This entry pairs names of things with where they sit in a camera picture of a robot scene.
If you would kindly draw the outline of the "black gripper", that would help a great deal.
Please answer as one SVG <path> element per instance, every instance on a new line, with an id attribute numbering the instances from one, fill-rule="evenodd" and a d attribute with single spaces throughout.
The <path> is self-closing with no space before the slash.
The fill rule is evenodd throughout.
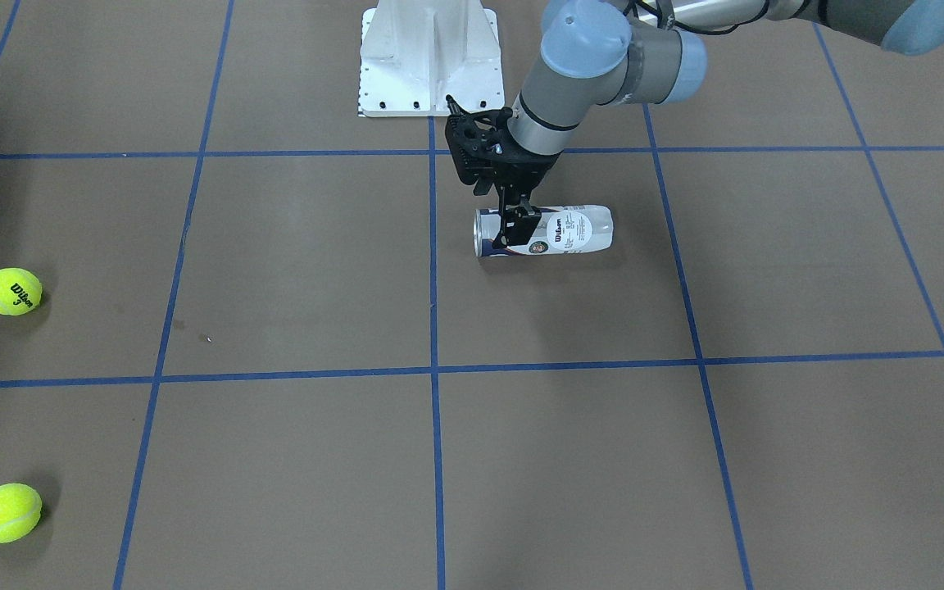
<path id="1" fill-rule="evenodd" d="M 479 197 L 491 188 L 498 193 L 499 229 L 492 246 L 524 245 L 524 234 L 533 234 L 541 218 L 529 195 L 559 157 L 541 156 L 517 143 L 509 131 L 514 116 L 509 106 L 469 112 L 453 96 L 446 96 L 446 104 L 445 137 L 458 179 Z"/>

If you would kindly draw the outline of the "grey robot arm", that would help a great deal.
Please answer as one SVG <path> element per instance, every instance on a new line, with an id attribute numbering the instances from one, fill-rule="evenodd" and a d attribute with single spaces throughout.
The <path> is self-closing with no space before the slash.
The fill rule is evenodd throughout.
<path id="1" fill-rule="evenodd" d="M 761 20 L 816 23 L 899 55 L 944 44 L 944 1 L 551 1 L 541 42 L 512 105 L 466 111 L 446 98 L 445 137 L 458 179 L 498 204 L 474 218 L 479 257 L 607 249 L 606 206 L 535 206 L 592 106 L 687 100 L 706 77 L 704 38 Z"/>

